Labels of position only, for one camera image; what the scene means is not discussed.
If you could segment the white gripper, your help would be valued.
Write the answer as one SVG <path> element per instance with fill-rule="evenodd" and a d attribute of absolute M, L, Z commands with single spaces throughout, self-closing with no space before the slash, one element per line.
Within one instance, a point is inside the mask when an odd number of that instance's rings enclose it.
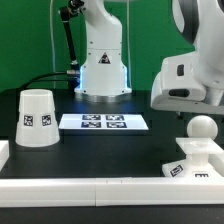
<path fill-rule="evenodd" d="M 224 70 L 195 52 L 165 58 L 151 91 L 156 110 L 224 115 Z"/>

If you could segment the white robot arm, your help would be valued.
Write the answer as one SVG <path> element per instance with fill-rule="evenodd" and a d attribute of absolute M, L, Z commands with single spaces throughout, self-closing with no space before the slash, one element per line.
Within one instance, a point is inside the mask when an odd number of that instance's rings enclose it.
<path fill-rule="evenodd" d="M 79 97 L 115 101 L 131 93 L 121 60 L 122 25 L 104 0 L 83 0 L 87 57 Z M 224 115 L 224 0 L 171 0 L 182 37 L 195 50 L 163 60 L 151 90 L 156 110 Z"/>

